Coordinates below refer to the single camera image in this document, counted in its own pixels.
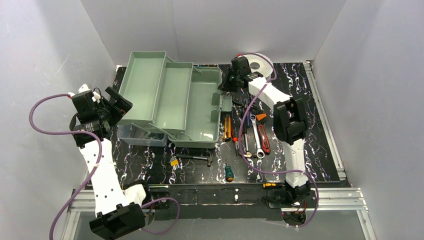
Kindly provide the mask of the green plastic tool box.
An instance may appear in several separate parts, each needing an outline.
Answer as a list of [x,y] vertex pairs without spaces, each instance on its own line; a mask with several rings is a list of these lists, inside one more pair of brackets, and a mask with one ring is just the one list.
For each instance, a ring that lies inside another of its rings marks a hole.
[[133,146],[213,149],[221,113],[232,99],[219,89],[222,71],[172,60],[164,51],[130,53],[119,94],[132,102],[117,136]]

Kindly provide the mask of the red needle nose pliers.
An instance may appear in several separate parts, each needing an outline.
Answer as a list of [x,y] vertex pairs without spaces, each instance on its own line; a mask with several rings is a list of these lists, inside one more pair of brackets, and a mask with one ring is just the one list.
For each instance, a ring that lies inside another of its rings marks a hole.
[[240,155],[240,148],[239,148],[240,145],[239,145],[239,139],[237,137],[237,133],[233,129],[231,134],[232,134],[232,142],[234,143],[234,146],[235,146],[235,155],[239,156]]

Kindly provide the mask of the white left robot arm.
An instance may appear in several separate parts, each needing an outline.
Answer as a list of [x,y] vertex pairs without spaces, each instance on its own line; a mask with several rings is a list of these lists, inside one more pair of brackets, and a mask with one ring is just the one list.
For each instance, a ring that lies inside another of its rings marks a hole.
[[133,104],[111,87],[105,91],[113,101],[91,90],[87,84],[70,95],[77,112],[69,129],[74,132],[72,136],[91,175],[95,219],[89,222],[89,227],[102,239],[115,240],[145,226],[142,205],[148,190],[142,183],[120,185],[111,132]]

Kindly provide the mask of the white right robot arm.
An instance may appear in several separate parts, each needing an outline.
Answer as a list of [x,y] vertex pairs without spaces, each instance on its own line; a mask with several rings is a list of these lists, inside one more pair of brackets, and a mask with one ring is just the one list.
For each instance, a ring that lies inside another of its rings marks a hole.
[[277,78],[277,71],[270,60],[270,78],[260,72],[251,70],[250,62],[245,54],[232,59],[231,71],[228,77],[218,87],[226,92],[236,92],[238,89],[248,89],[273,112],[273,132],[282,142],[286,170],[283,171],[284,195],[267,197],[268,202],[280,201],[285,204],[301,203],[311,193],[311,177],[306,173],[304,145],[309,128],[305,104],[301,98],[294,99],[283,93],[272,81]]

